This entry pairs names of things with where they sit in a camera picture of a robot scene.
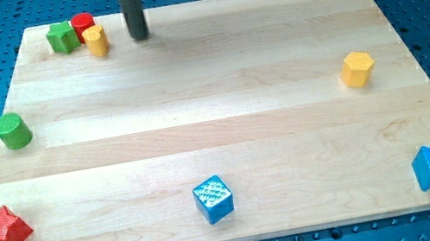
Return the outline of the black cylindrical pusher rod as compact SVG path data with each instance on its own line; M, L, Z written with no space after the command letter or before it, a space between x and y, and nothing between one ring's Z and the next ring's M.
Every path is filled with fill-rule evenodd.
M130 36L135 40L145 40L149 36L148 24L143 14L141 0L118 0Z

